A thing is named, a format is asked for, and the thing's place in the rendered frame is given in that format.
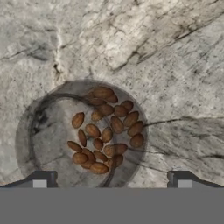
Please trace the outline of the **clear glass jar with almonds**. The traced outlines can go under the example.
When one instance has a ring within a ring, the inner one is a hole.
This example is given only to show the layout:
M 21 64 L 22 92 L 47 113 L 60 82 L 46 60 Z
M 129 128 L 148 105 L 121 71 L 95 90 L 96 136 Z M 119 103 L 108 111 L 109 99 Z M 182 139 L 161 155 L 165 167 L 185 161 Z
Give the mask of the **clear glass jar with almonds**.
M 70 80 L 31 103 L 17 126 L 16 155 L 24 176 L 34 171 L 56 171 L 58 187 L 122 187 L 136 174 L 146 147 L 129 147 L 120 167 L 103 175 L 95 175 L 72 162 L 74 152 L 67 141 L 78 139 L 72 127 L 75 114 L 85 114 L 84 123 L 91 122 L 94 107 L 86 95 L 103 86 L 114 90 L 119 101 L 133 97 L 121 88 L 96 80 Z

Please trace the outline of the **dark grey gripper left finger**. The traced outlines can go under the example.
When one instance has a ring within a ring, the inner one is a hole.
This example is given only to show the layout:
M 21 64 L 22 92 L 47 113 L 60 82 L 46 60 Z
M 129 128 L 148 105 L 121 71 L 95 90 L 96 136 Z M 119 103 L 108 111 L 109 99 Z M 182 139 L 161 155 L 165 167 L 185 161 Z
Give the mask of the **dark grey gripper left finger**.
M 1 188 L 55 188 L 58 186 L 57 178 L 56 171 L 34 171 L 24 179 L 1 185 Z

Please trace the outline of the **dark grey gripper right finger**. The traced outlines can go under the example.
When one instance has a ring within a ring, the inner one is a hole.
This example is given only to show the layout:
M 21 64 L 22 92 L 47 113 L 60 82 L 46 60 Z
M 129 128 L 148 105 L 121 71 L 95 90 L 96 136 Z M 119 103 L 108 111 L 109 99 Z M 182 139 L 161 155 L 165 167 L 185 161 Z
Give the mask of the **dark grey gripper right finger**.
M 201 179 L 194 175 L 191 171 L 168 171 L 167 178 L 167 187 L 169 188 L 223 188 L 223 185 L 218 185 L 213 182 Z

